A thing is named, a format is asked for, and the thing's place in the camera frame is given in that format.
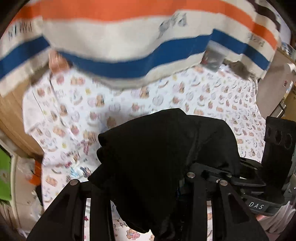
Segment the green storage box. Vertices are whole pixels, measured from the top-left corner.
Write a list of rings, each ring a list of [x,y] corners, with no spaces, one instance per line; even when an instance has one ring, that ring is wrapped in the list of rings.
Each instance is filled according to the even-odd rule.
[[[0,149],[0,199],[11,201],[11,157]]]

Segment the striped Paris blanket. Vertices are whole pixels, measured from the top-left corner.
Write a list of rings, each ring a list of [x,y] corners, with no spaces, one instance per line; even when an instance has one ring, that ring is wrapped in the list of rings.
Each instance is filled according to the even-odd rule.
[[[262,78],[280,29],[267,1],[29,1],[1,37],[1,95],[42,68],[51,49],[124,86],[199,63],[213,41]]]

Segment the teddy bear print bedsheet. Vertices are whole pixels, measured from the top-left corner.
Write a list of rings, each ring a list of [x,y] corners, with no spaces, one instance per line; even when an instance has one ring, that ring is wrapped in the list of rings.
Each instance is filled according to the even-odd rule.
[[[47,71],[23,96],[25,132],[44,151],[44,208],[69,181],[86,181],[99,166],[100,133],[168,108],[224,120],[240,156],[262,160],[265,120],[256,104],[255,83],[226,66],[218,72],[197,66],[132,90],[111,89],[76,69]]]

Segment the clear plastic container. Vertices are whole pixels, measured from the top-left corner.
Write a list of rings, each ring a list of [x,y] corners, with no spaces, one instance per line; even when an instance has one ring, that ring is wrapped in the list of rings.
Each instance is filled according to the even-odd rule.
[[[227,48],[217,42],[209,41],[201,65],[213,72],[217,72],[227,55]]]

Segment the black pants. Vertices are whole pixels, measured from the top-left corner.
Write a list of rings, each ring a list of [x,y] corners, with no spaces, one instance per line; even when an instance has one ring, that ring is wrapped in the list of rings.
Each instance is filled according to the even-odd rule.
[[[236,138],[223,120],[167,109],[141,116],[98,136],[100,166],[89,181],[104,190],[120,217],[156,240],[175,240],[179,182],[201,163],[239,173]]]

